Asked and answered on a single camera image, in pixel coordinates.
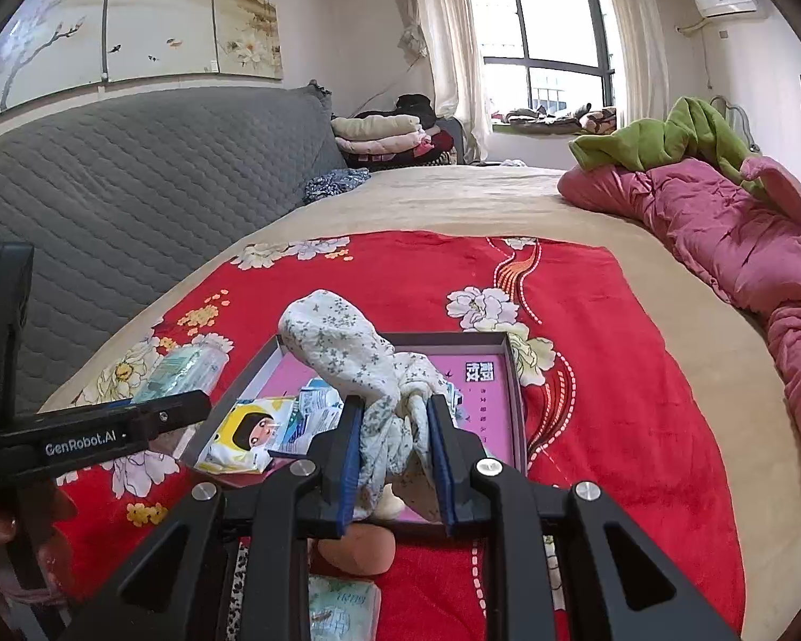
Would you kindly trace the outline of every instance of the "white air conditioner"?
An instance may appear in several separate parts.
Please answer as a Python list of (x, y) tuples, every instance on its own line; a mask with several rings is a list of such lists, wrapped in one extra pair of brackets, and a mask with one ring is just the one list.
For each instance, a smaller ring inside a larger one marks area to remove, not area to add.
[(757, 0), (694, 0), (694, 4), (706, 18), (721, 17), (724, 14), (746, 14), (757, 12)]

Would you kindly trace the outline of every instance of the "pink quilt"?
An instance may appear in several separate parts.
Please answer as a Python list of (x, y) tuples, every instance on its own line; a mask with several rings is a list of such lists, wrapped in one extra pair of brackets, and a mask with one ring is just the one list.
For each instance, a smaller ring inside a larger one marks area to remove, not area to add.
[(775, 207), (697, 159), (647, 173), (575, 168), (557, 189), (577, 207), (640, 220), (722, 300), (757, 314), (801, 433), (801, 184), (765, 157), (741, 175), (762, 178)]

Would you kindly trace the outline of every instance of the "gray quilted headboard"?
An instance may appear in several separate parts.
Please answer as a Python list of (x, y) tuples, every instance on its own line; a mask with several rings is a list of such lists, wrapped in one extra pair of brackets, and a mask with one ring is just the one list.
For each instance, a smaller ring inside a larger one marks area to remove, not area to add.
[(344, 160), (331, 98), (303, 89), (139, 93), (0, 136), (0, 241), (36, 247), (19, 412), (125, 323)]

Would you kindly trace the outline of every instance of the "window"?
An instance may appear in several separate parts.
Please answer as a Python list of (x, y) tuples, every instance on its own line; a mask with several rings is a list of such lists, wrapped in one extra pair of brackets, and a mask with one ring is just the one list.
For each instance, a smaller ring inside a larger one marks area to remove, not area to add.
[(600, 0), (472, 0), (494, 119), (614, 103), (614, 55)]

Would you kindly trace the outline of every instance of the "window frame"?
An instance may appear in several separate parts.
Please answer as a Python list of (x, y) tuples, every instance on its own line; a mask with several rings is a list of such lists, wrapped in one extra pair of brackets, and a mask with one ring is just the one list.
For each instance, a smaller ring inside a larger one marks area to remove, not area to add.
[(528, 53), (528, 35), (525, 31), (525, 15), (522, 9), (522, 0), (516, 0), (516, 11), (519, 16), (519, 33), (522, 36), (521, 58), (498, 58), (484, 56), (485, 65), (519, 65), (525, 68), (525, 83), (528, 86), (528, 108), (531, 108), (531, 68), (540, 67), (556, 72), (578, 72), (598, 76), (602, 83), (602, 103), (605, 106), (614, 104), (614, 83), (612, 77), (615, 70), (611, 68), (610, 56), (608, 51), (608, 37), (602, 18), (602, 5), (600, 0), (587, 0), (590, 6), (590, 19), (594, 27), (594, 40), (596, 41), (596, 59), (599, 65), (579, 65), (573, 62), (561, 62), (559, 60), (532, 58)]

